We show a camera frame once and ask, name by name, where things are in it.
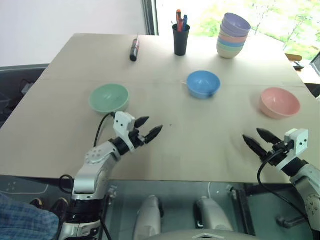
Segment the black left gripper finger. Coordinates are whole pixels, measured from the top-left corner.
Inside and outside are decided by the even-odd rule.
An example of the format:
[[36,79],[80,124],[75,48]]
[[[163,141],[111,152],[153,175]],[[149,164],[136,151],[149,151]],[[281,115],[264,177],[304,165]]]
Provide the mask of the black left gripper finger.
[[149,144],[151,141],[153,141],[161,132],[163,128],[163,125],[159,125],[154,127],[145,137],[144,137],[144,143]]
[[136,119],[135,123],[134,123],[134,127],[135,128],[140,128],[141,126],[143,126],[147,122],[147,120],[149,118],[150,118],[149,116],[142,116],[142,117]]

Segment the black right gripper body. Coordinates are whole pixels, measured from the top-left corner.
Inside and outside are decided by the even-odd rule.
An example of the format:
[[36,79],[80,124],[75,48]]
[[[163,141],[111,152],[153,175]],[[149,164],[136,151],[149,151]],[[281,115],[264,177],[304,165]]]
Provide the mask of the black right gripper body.
[[272,146],[272,151],[269,151],[265,157],[264,162],[271,166],[277,166],[287,156],[290,150],[294,148],[294,141],[289,142],[280,141]]

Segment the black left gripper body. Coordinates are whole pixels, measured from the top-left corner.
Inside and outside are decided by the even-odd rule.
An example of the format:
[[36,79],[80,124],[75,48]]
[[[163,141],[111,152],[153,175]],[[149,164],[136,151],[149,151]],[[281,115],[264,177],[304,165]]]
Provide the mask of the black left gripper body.
[[137,128],[134,128],[129,133],[129,139],[134,147],[134,150],[136,150],[139,147],[142,147],[145,144],[145,137],[140,135],[140,131]]

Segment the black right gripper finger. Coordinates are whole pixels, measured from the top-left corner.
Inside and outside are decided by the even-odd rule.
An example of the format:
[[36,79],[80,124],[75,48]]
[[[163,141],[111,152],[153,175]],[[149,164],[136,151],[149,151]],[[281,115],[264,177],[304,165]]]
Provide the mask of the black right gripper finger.
[[264,150],[261,145],[252,137],[247,135],[242,135],[243,140],[247,144],[247,146],[260,158],[261,161],[264,161],[267,156],[267,151]]
[[267,143],[276,145],[281,142],[281,140],[277,136],[264,128],[257,128],[256,130],[259,136]]

